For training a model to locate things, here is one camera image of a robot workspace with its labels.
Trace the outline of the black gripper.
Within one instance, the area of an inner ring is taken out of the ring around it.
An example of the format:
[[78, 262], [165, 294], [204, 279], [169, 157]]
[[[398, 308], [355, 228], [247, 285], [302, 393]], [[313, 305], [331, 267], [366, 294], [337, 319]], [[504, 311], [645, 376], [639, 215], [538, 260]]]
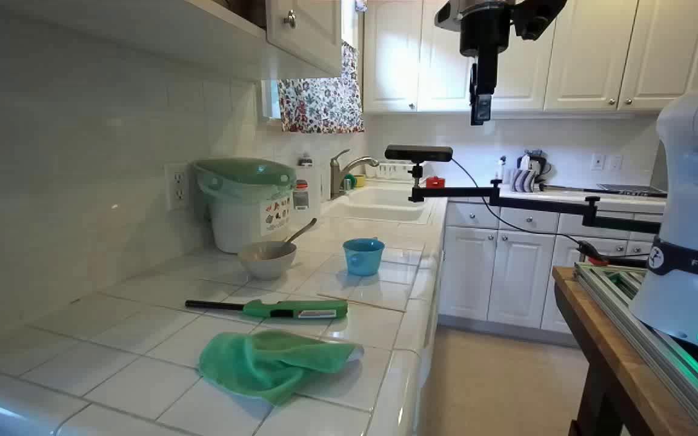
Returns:
[[496, 87], [496, 53], [509, 46], [509, 33], [536, 41], [566, 0], [445, 0], [433, 24], [459, 33], [459, 53], [478, 59], [469, 69], [469, 125], [491, 119]]

